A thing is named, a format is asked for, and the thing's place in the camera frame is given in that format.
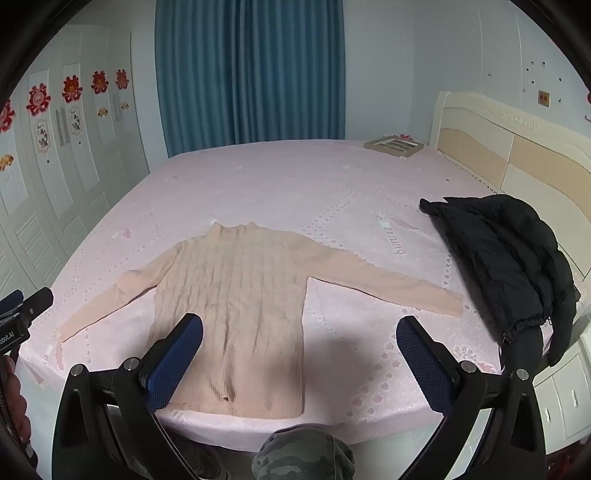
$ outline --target white wardrobe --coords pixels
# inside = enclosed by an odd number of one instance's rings
[[[0,116],[0,298],[51,286],[104,215],[148,175],[129,32],[68,25]]]

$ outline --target headboard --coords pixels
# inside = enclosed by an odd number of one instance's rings
[[[591,291],[591,139],[478,93],[441,92],[430,146],[534,207]]]

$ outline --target cabinet drawer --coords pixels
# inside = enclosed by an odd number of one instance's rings
[[[566,439],[558,392],[552,378],[548,378],[536,386],[535,396],[538,399],[542,416],[546,453],[552,453],[561,449]]]
[[[580,355],[558,370],[553,378],[568,438],[591,426],[591,393]]]

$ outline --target bed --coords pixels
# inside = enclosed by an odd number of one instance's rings
[[[394,341],[397,321],[415,315],[456,358],[486,372],[500,371],[499,349],[482,299],[418,210],[420,198],[503,191],[526,200],[567,253],[582,293],[581,313],[591,279],[584,241],[591,238],[590,144],[482,95],[443,92],[430,147],[408,159],[347,141],[269,142],[179,155],[137,185],[84,240],[53,284],[54,306],[31,327],[21,358],[39,382],[61,389],[76,363],[98,370],[142,356],[154,318],[153,292],[63,345],[56,329],[122,272],[179,240],[204,234],[216,221],[252,221],[456,291],[464,298],[464,315],[388,304],[309,279],[300,418],[164,409],[161,421],[198,442],[248,451],[258,451],[272,432],[300,423],[327,425],[348,443],[437,423],[439,414],[429,409]],[[543,331],[548,341],[551,326]]]

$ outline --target sweater sleeve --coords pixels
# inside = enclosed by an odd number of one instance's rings
[[[65,342],[79,331],[123,308],[146,290],[158,285],[172,266],[180,244],[154,258],[140,270],[123,273],[115,285],[86,303],[59,328],[60,342]]]
[[[288,247],[296,267],[309,277],[353,288],[378,299],[461,318],[460,295],[426,280],[373,265],[348,250],[327,247],[295,233]]]

